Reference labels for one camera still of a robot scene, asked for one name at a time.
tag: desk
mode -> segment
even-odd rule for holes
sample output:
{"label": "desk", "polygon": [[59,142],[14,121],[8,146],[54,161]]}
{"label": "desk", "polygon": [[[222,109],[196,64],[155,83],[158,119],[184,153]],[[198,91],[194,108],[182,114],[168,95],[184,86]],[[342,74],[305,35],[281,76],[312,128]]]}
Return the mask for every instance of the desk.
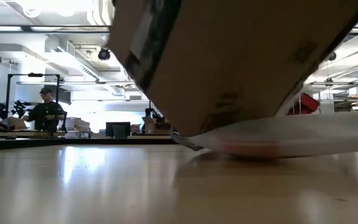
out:
{"label": "desk", "polygon": [[0,151],[0,223],[112,220],[355,224],[358,153],[247,161],[180,145]]}
{"label": "desk", "polygon": [[0,132],[0,138],[47,138],[47,137],[63,137],[65,133],[53,133],[53,136],[48,132],[41,131],[10,131]]}
{"label": "desk", "polygon": [[129,139],[170,139],[171,136],[156,136],[156,135],[136,135],[128,136]]}

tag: dark shirt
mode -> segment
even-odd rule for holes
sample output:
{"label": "dark shirt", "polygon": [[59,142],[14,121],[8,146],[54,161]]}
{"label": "dark shirt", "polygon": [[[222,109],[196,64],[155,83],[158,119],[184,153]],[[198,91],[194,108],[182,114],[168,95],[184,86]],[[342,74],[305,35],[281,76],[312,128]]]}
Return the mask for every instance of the dark shirt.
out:
{"label": "dark shirt", "polygon": [[63,108],[56,102],[42,103],[35,106],[29,113],[30,121],[35,121],[35,129],[38,131],[56,131],[58,120],[47,120],[46,115],[64,115]]}

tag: cap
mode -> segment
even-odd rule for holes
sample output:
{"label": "cap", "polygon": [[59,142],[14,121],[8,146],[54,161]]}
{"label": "cap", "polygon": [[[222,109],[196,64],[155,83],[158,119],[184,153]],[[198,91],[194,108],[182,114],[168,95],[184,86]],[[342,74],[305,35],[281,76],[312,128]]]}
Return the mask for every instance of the cap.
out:
{"label": "cap", "polygon": [[50,90],[47,87],[43,87],[40,91],[41,94],[47,94],[47,93],[51,93],[51,92],[52,92],[52,90]]}

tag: red object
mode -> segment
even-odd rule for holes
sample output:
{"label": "red object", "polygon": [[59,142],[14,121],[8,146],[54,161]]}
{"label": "red object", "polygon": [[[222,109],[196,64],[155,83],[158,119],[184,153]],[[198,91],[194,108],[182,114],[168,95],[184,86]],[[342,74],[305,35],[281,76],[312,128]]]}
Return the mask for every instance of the red object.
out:
{"label": "red object", "polygon": [[318,109],[320,104],[317,100],[313,99],[311,96],[306,93],[301,94],[300,106],[299,100],[294,102],[294,107],[290,108],[287,115],[297,115],[297,114],[311,114]]}

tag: cardboard box in background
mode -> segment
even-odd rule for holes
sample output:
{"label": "cardboard box in background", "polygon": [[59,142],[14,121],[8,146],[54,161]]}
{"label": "cardboard box in background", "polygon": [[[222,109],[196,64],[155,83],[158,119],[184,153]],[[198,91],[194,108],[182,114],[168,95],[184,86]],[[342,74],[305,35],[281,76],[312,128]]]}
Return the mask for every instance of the cardboard box in background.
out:
{"label": "cardboard box in background", "polygon": [[26,130],[27,126],[24,121],[20,118],[9,117],[1,121],[2,124],[5,124],[8,129],[13,129],[15,131],[18,130]]}
{"label": "cardboard box in background", "polygon": [[156,123],[155,119],[149,116],[143,117],[142,119],[145,125],[145,134],[166,135],[172,134],[173,132],[173,126],[167,121],[165,123]]}
{"label": "cardboard box in background", "polygon": [[66,128],[67,130],[78,130],[78,131],[91,131],[90,123],[83,121],[81,118],[67,118],[66,119]]}
{"label": "cardboard box in background", "polygon": [[195,136],[275,116],[357,21],[358,0],[127,0],[108,46],[180,134]]}
{"label": "cardboard box in background", "polygon": [[131,132],[132,133],[139,133],[140,132],[140,124],[132,124],[131,125]]}

